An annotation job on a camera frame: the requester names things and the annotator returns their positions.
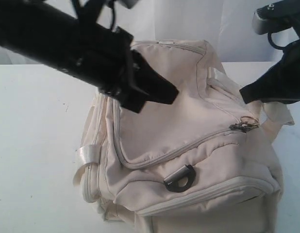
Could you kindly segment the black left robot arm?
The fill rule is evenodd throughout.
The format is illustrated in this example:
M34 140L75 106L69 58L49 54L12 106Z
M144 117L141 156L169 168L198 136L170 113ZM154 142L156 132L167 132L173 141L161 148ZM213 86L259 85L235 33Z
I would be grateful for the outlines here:
M0 46L94 85L132 112L172 104L178 90L115 25L112 0L72 1L72 17L43 0L0 0Z

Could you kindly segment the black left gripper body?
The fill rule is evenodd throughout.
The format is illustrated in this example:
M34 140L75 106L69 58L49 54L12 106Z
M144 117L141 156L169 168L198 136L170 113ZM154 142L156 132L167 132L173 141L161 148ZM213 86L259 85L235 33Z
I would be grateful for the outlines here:
M132 41L133 36L120 27L114 32L100 25L82 28L75 66L84 81L117 100L123 108L140 113L147 94L135 80Z

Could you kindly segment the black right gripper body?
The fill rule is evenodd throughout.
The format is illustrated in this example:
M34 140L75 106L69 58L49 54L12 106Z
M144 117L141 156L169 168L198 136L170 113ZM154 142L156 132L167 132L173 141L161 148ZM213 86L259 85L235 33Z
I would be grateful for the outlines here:
M284 92L280 102L296 103L300 101L300 40L292 42L284 48L280 65Z

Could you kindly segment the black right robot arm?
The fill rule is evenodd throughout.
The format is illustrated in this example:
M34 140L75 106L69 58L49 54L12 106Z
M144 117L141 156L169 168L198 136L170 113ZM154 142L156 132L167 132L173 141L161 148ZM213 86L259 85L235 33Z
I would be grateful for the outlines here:
M239 90L243 101L246 104L257 100L283 104L300 101L300 0L282 0L258 8L252 27L256 34L266 34L269 44L283 55L259 79ZM294 29L298 40L284 47L276 45L272 35L290 28Z

